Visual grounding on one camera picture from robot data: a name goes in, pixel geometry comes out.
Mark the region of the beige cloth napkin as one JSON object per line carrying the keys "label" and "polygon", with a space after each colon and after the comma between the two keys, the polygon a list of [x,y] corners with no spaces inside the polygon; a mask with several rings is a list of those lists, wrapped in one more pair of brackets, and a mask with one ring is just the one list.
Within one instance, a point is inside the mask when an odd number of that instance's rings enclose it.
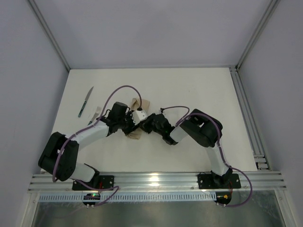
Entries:
{"label": "beige cloth napkin", "polygon": [[[130,105],[130,112],[133,112],[135,110],[144,110],[146,113],[148,113],[149,106],[150,106],[150,101],[145,99],[140,100],[139,98],[133,98]],[[139,140],[142,135],[142,130],[140,129],[139,124],[137,125],[137,127],[138,128],[135,132],[131,133],[126,137],[133,140]]]}

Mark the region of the silver fork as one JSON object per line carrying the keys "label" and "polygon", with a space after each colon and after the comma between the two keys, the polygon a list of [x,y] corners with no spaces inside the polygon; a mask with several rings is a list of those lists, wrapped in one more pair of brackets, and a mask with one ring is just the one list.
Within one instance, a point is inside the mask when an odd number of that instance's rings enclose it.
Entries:
{"label": "silver fork", "polygon": [[88,125],[93,124],[94,121],[97,119],[97,117],[100,115],[100,113],[101,113],[101,107],[98,106],[98,107],[96,108],[96,111],[95,111],[94,115],[92,116],[91,120],[89,121]]}

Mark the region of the green handled knife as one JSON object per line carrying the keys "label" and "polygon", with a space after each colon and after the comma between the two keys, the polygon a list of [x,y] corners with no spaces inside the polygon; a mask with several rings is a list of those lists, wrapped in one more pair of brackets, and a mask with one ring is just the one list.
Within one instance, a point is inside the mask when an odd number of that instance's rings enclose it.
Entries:
{"label": "green handled knife", "polygon": [[81,109],[80,109],[80,112],[79,112],[79,114],[78,114],[78,118],[80,118],[80,117],[82,116],[82,113],[83,113],[83,111],[84,111],[84,109],[85,109],[85,107],[86,107],[86,104],[87,104],[87,102],[88,102],[88,99],[89,99],[89,97],[90,97],[90,95],[91,95],[93,89],[94,89],[94,86],[92,86],[92,87],[90,88],[90,90],[88,91],[88,93],[86,94],[86,97],[85,97],[85,99],[84,99],[83,105],[82,105],[82,107],[81,107]]}

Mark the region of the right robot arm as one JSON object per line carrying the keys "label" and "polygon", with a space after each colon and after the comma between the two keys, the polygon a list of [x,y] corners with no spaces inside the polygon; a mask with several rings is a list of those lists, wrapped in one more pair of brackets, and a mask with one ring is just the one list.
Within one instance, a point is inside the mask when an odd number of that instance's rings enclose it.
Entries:
{"label": "right robot arm", "polygon": [[180,124],[172,126],[163,114],[151,114],[139,124],[146,133],[155,132],[169,145],[177,145],[186,136],[205,148],[211,162],[211,172],[199,173],[197,182],[199,189],[231,189],[233,170],[226,163],[220,138],[222,124],[215,118],[194,109]]}

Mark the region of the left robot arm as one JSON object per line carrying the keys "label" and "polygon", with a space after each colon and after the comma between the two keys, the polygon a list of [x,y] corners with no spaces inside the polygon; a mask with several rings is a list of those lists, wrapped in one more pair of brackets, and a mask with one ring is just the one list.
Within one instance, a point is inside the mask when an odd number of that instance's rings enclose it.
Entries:
{"label": "left robot arm", "polygon": [[146,119],[146,112],[141,108],[127,109],[127,105],[116,102],[107,116],[101,116],[95,123],[74,134],[54,132],[38,160],[38,166],[52,174],[54,181],[73,179],[89,183],[92,187],[97,183],[99,171],[87,164],[78,163],[78,153],[118,130],[126,135],[136,130],[139,123]]}

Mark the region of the left controller board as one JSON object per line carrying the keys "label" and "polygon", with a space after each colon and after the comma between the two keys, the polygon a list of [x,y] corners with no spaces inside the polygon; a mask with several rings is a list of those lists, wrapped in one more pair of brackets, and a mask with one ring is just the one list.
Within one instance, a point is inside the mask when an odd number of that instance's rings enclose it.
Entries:
{"label": "left controller board", "polygon": [[93,208],[100,202],[100,194],[96,192],[88,193],[84,195],[82,202],[86,208]]}

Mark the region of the controller board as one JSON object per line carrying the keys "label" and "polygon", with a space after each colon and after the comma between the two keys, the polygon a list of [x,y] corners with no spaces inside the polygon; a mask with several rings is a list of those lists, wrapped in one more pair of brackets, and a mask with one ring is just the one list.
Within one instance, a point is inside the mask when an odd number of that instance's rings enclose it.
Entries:
{"label": "controller board", "polygon": [[232,200],[232,194],[230,192],[216,192],[215,204],[217,206],[226,207]]}
{"label": "controller board", "polygon": [[100,194],[96,192],[88,193],[84,195],[82,202],[86,208],[93,208],[100,202]]}

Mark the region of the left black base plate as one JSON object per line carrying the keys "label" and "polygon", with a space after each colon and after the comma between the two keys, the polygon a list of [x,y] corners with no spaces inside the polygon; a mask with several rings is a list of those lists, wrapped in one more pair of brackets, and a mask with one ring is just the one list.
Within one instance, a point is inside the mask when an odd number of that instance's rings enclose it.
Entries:
{"label": "left black base plate", "polygon": [[112,191],[114,188],[114,175],[97,175],[89,182],[76,180],[72,186],[73,191]]}

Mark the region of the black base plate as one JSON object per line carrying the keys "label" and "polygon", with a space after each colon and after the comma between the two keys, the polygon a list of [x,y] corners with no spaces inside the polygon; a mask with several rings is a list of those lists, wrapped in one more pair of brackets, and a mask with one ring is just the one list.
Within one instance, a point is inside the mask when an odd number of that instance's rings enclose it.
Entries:
{"label": "black base plate", "polygon": [[73,191],[112,191],[114,188],[114,175],[97,175],[89,182],[76,180],[72,186]]}
{"label": "black base plate", "polygon": [[238,174],[219,176],[214,173],[199,173],[197,175],[199,189],[240,189],[241,182]]}

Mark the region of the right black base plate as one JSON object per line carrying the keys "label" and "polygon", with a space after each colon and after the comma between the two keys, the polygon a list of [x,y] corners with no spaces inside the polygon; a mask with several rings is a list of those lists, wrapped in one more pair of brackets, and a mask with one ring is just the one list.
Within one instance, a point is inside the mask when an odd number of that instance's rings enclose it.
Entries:
{"label": "right black base plate", "polygon": [[238,174],[219,176],[214,173],[199,173],[197,175],[199,189],[240,189],[241,182]]}

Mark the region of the right aluminium side rail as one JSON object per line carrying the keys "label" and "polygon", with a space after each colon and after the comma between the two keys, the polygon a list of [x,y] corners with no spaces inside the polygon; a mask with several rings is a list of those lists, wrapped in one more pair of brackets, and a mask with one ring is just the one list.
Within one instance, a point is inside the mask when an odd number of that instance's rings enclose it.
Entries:
{"label": "right aluminium side rail", "polygon": [[235,66],[229,67],[232,82],[235,88],[237,99],[240,105],[242,117],[249,137],[250,145],[254,155],[256,167],[259,171],[271,171],[269,162],[265,154],[265,148],[257,129],[251,107],[240,78],[240,74]]}

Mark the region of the front aluminium rail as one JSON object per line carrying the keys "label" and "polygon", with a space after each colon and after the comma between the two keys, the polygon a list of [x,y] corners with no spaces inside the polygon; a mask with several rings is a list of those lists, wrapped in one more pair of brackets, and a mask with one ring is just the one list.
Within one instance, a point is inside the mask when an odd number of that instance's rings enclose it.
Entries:
{"label": "front aluminium rail", "polygon": [[[199,180],[195,172],[104,172],[102,175],[113,175],[114,185],[120,187],[121,192],[190,192],[199,191]],[[247,176],[238,174],[237,180],[241,184],[240,191],[248,191],[249,183],[255,191],[286,190],[286,182],[280,172],[254,171],[246,172]],[[64,182],[52,181],[48,173],[34,174],[27,192],[70,192],[73,180]]]}

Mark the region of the left frame post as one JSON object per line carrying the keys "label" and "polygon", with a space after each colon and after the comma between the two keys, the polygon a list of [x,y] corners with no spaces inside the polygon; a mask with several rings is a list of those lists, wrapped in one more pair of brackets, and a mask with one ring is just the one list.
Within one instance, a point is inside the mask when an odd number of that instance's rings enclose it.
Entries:
{"label": "left frame post", "polygon": [[47,39],[49,40],[50,44],[52,45],[52,47],[54,48],[57,56],[59,57],[59,59],[61,60],[62,64],[64,65],[64,67],[66,68],[66,70],[68,72],[70,72],[71,67],[68,63],[68,61],[66,60],[55,36],[53,35],[46,19],[44,18],[38,4],[36,3],[35,0],[26,0],[26,2],[28,3],[29,7],[31,8],[34,16],[36,17],[39,25],[41,26],[43,32],[45,33]]}

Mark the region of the frame post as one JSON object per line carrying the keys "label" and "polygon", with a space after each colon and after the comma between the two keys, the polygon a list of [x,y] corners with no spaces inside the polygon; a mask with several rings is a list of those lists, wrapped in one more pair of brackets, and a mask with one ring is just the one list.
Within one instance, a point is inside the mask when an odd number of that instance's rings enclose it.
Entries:
{"label": "frame post", "polygon": [[247,59],[247,57],[250,54],[250,52],[252,51],[253,47],[257,43],[262,32],[266,28],[269,20],[273,16],[279,3],[280,3],[280,0],[270,0],[269,1],[269,4],[267,5],[264,13],[262,14],[261,19],[259,20],[256,28],[254,29],[252,36],[250,37],[247,45],[244,48],[243,53],[240,56],[240,59],[239,59],[237,65],[235,66],[235,68],[237,70],[239,70],[242,67],[242,65],[244,64],[245,60]]}
{"label": "frame post", "polygon": [[59,57],[59,59],[61,60],[62,64],[64,65],[64,67],[66,68],[66,70],[68,72],[70,72],[71,67],[68,63],[68,61],[66,60],[55,36],[53,35],[46,19],[44,18],[38,4],[36,3],[35,0],[26,0],[26,2],[28,3],[29,7],[31,8],[34,16],[36,17],[39,25],[41,26],[43,32],[45,33],[47,39],[49,40],[50,44],[52,45],[52,47],[54,48],[57,56]]}

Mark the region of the right frame post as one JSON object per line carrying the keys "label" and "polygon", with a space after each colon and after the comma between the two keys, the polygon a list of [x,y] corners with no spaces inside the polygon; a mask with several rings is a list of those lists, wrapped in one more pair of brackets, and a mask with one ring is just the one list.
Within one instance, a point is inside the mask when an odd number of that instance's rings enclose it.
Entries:
{"label": "right frame post", "polygon": [[250,52],[252,51],[253,47],[257,43],[262,32],[266,28],[269,20],[273,16],[279,3],[280,3],[280,0],[270,0],[269,1],[269,4],[267,5],[264,13],[262,14],[261,19],[259,20],[256,28],[254,29],[252,36],[250,37],[247,45],[244,48],[243,53],[240,56],[240,59],[239,59],[237,65],[235,66],[235,68],[237,70],[239,70],[242,67],[242,65],[244,64],[245,60],[247,59],[247,57],[250,54]]}

